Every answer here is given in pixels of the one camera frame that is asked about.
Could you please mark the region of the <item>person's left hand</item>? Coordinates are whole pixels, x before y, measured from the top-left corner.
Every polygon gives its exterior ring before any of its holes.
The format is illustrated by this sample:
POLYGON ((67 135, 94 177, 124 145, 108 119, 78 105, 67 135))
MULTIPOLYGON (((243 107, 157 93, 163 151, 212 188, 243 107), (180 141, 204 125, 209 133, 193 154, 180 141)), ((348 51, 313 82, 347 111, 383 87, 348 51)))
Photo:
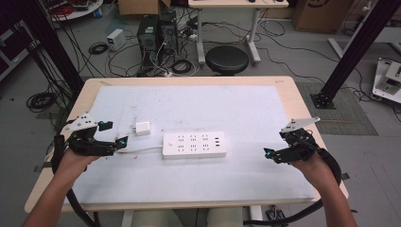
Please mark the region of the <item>person's left hand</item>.
POLYGON ((61 162, 55 175, 64 179, 76 179, 89 164, 98 159, 99 156, 78 155, 73 150, 68 148, 61 158, 61 162))

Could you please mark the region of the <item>round white table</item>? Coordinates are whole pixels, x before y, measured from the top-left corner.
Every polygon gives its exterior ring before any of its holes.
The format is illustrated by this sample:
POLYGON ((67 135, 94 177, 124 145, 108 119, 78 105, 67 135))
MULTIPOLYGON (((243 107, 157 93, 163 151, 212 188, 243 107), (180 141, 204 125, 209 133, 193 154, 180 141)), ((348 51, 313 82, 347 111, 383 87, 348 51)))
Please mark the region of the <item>round white table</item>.
POLYGON ((40 0, 54 22, 68 21, 100 9, 103 0, 40 0))

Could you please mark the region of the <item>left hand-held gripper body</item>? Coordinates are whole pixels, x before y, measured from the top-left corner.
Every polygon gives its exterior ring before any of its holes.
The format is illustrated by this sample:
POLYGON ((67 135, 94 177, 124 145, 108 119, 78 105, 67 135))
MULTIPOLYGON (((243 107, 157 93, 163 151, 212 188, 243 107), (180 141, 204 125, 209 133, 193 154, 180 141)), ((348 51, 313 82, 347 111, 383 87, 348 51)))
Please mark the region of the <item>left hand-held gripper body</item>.
POLYGON ((62 132, 69 133, 67 146, 82 156, 113 156, 116 151, 115 142, 95 139, 95 134, 99 131, 98 122, 88 112, 68 120, 61 128, 62 132))

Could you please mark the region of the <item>white electronic device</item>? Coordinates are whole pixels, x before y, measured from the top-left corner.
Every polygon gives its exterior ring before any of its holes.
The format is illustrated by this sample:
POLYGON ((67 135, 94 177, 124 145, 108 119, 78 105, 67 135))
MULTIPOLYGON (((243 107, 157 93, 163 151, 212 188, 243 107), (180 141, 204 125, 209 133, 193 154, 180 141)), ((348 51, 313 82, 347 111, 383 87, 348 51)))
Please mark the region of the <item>white electronic device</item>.
POLYGON ((377 61, 373 95, 401 103, 401 62, 386 58, 377 61))

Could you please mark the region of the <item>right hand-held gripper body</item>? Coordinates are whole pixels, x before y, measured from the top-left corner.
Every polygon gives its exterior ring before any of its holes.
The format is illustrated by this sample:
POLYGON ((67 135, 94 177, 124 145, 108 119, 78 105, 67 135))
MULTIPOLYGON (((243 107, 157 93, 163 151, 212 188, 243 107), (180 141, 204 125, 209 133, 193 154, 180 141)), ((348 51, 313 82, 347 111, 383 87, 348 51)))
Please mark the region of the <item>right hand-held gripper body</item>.
POLYGON ((318 116, 311 118, 291 119, 281 132, 290 132, 287 148, 275 150, 272 160, 276 164, 307 161, 320 147, 317 145, 311 132, 305 127, 321 119, 318 116))

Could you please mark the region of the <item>grey floor mat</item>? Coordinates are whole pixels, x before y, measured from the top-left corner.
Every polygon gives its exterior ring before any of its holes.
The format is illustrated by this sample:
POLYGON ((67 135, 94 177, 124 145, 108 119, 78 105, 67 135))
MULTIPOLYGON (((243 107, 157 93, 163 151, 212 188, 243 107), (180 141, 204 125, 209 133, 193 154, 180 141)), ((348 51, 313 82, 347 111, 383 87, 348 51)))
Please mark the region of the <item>grey floor mat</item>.
POLYGON ((317 94, 323 86, 314 82, 297 82, 296 86, 310 114, 321 119, 316 124, 321 134, 377 135, 375 127, 348 89, 338 91, 333 100, 333 108, 318 109, 311 96, 317 94))

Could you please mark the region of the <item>white power supply box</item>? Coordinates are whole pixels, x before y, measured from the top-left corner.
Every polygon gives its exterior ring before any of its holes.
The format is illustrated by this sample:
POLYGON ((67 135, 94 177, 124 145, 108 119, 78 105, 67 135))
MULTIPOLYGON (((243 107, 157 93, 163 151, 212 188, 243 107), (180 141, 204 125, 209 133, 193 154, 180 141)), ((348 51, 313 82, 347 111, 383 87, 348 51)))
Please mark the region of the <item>white power supply box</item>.
POLYGON ((107 41, 112 51, 119 50, 127 42, 124 30, 117 28, 107 36, 107 41))

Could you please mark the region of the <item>black round stool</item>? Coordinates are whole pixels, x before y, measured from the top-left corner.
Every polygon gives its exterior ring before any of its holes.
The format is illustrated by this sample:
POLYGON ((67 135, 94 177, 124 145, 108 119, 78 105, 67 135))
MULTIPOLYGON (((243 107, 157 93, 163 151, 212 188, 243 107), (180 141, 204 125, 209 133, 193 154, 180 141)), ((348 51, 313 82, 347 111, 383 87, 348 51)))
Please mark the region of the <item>black round stool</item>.
POLYGON ((216 74, 234 76, 249 65, 249 57, 243 50, 229 45, 216 46, 205 56, 206 65, 216 74))

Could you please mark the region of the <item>black metal stand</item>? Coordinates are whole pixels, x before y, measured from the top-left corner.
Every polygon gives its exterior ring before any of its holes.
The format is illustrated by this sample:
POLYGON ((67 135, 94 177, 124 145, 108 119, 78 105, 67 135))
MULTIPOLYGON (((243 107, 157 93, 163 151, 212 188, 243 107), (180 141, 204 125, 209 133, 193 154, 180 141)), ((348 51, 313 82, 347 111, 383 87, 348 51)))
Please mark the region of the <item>black metal stand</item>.
POLYGON ((39 0, 15 0, 30 31, 43 45, 50 59, 57 66, 74 96, 78 96, 84 82, 52 28, 39 0))
POLYGON ((328 81, 311 99, 317 109, 334 109, 333 99, 343 83, 401 7, 401 0, 378 0, 365 17, 328 81))

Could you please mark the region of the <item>white charger adapter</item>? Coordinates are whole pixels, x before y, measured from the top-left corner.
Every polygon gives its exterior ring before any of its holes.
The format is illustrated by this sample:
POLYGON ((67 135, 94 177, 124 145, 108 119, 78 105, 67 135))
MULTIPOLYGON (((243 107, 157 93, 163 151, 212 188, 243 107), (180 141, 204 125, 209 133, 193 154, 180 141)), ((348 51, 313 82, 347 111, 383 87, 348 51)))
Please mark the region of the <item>white charger adapter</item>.
POLYGON ((150 134, 150 123, 146 122, 137 122, 133 125, 132 131, 137 136, 148 135, 150 134))

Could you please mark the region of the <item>black computer tower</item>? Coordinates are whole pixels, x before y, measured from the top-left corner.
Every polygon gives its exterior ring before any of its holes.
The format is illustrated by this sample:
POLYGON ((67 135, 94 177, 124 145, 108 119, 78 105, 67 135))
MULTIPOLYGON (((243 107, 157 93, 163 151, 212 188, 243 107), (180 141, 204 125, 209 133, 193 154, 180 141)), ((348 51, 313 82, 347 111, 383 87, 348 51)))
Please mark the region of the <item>black computer tower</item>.
POLYGON ((157 52, 160 47, 159 16, 146 14, 142 17, 137 30, 137 39, 140 45, 143 63, 146 66, 157 62, 157 52))
POLYGON ((162 30, 165 54, 168 56, 175 55, 178 51, 178 29, 176 11, 163 11, 160 16, 160 26, 162 30))

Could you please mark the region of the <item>person's legs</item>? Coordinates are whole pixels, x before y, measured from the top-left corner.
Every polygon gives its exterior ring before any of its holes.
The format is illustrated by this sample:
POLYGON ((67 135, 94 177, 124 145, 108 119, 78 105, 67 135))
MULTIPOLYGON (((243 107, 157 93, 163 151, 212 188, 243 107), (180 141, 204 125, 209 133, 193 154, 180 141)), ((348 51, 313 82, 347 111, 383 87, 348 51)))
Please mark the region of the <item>person's legs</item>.
MULTIPOLYGON (((135 211, 131 227, 183 227, 173 210, 135 211)), ((241 207, 210 208, 206 215, 206 227, 243 227, 241 207)))

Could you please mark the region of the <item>white power strip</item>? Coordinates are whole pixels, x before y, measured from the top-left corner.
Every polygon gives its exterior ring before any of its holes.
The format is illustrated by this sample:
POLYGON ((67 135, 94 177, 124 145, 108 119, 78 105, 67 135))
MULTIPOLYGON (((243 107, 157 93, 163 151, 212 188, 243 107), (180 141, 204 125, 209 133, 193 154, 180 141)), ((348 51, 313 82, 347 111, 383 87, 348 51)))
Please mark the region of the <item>white power strip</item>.
POLYGON ((219 158, 226 156, 223 131, 166 133, 164 159, 219 158))

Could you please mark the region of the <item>white desk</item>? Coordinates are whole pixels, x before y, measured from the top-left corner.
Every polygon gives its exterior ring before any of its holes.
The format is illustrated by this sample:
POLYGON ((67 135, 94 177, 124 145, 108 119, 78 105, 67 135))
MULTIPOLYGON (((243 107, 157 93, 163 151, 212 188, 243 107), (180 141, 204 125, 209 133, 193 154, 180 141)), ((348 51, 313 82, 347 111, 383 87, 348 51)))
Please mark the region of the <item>white desk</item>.
POLYGON ((222 14, 226 10, 241 12, 247 10, 252 13, 252 27, 250 33, 245 36, 245 41, 251 52, 252 63, 260 63, 261 59, 254 44, 254 36, 258 24, 258 18, 262 9, 284 9, 289 6, 287 0, 188 0, 188 6, 198 11, 197 53, 198 62, 205 64, 205 52, 202 39, 203 10, 212 10, 222 14))

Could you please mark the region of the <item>grey metal rack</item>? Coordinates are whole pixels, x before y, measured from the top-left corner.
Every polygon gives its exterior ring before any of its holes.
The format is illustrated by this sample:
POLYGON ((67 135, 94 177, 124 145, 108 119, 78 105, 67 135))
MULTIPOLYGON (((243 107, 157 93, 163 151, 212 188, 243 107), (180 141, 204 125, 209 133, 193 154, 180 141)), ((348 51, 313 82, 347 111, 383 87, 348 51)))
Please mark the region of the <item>grey metal rack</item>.
POLYGON ((27 49, 35 43, 23 20, 0 24, 0 82, 28 56, 27 49))

